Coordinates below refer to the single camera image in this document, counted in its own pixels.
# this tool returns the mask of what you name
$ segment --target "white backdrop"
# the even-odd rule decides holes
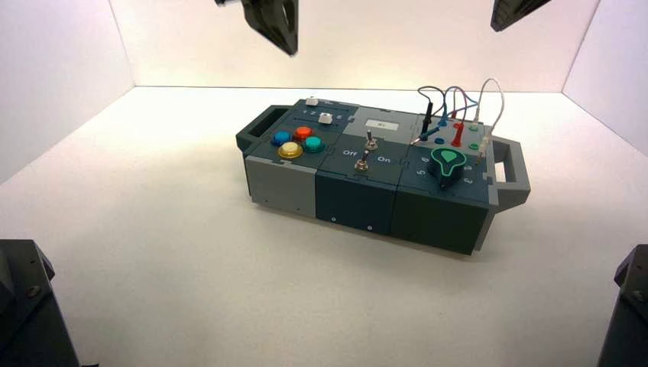
[[[136,85],[559,92],[598,0],[553,0],[502,33],[491,0],[302,0],[290,58],[251,30],[239,3],[112,0]]]
[[[648,2],[601,0],[564,93],[648,154]]]
[[[107,0],[0,2],[0,183],[128,91]]]

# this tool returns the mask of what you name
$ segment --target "white wire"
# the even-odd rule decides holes
[[[500,88],[500,83],[497,81],[495,78],[488,78],[482,84],[481,86],[481,91],[479,92],[479,99],[477,100],[477,112],[475,113],[475,121],[479,119],[479,108],[481,107],[481,97],[484,95],[484,89],[486,89],[486,85],[488,82],[493,82],[497,86],[497,91],[500,93],[500,97],[502,99],[502,106],[500,107],[500,113],[497,114],[497,118],[495,119],[495,122],[493,122],[493,125],[491,126],[491,131],[488,133],[488,136],[490,137],[493,135],[493,130],[495,130],[495,126],[497,125],[497,122],[500,121],[500,118],[502,117],[502,113],[504,113],[504,93],[502,92],[502,88]]]

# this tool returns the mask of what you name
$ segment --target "black metal bracket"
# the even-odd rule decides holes
[[[231,0],[215,0],[224,5]],[[245,20],[286,54],[297,52],[299,0],[241,0]]]

